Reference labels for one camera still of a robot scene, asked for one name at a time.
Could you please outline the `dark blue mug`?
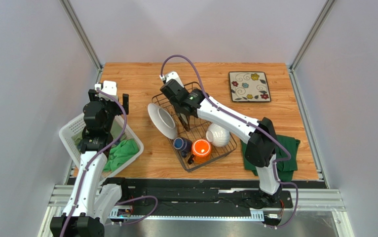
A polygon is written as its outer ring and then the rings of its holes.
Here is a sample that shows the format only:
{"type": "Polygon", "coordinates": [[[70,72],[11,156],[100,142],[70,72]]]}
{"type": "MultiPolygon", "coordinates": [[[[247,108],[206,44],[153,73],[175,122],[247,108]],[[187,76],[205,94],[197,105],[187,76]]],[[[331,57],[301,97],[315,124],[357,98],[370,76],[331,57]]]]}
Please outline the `dark blue mug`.
{"type": "Polygon", "coordinates": [[[173,140],[173,148],[180,153],[181,157],[186,158],[191,152],[192,141],[187,138],[177,137],[173,140]]]}

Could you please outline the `white green-rimmed round plate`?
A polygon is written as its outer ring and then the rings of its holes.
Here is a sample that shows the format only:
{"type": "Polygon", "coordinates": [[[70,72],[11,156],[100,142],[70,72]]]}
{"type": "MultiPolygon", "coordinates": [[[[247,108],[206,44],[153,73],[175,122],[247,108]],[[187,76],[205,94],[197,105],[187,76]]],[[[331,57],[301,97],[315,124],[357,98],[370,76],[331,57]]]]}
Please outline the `white green-rimmed round plate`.
{"type": "Polygon", "coordinates": [[[148,113],[155,127],[168,139],[176,139],[178,130],[172,116],[161,106],[149,103],[148,113]]]}

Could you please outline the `black rimmed round plate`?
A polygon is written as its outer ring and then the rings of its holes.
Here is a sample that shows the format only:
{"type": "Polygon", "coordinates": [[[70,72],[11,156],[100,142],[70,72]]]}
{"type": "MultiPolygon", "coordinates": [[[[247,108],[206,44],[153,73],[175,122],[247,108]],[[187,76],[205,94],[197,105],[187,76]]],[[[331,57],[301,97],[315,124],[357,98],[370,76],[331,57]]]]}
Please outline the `black rimmed round plate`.
{"type": "Polygon", "coordinates": [[[190,131],[190,115],[178,113],[178,118],[185,131],[190,131]]]}

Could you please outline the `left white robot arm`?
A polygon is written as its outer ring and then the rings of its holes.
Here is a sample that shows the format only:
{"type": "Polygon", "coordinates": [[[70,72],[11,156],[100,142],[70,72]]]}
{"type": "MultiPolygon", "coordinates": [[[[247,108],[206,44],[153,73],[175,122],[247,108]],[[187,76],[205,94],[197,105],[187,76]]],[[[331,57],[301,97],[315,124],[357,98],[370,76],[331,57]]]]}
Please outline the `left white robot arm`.
{"type": "Polygon", "coordinates": [[[96,191],[110,148],[125,133],[129,110],[113,92],[91,89],[88,94],[90,101],[83,108],[80,169],[62,214],[51,219],[50,231],[55,237],[103,237],[108,213],[121,198],[119,184],[104,185],[99,197],[96,191]]]}

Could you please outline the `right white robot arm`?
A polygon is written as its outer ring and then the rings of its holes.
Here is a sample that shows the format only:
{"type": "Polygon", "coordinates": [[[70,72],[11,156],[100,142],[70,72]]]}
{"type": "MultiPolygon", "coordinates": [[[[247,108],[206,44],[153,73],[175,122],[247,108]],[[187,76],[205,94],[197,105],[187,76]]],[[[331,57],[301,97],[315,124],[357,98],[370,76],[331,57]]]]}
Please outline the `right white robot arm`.
{"type": "Polygon", "coordinates": [[[244,157],[256,168],[263,193],[261,203],[264,206],[279,203],[282,188],[275,168],[277,136],[272,121],[244,116],[201,89],[188,91],[175,79],[162,79],[162,82],[160,91],[186,131],[190,131],[190,118],[196,117],[221,126],[246,144],[244,157]]]}

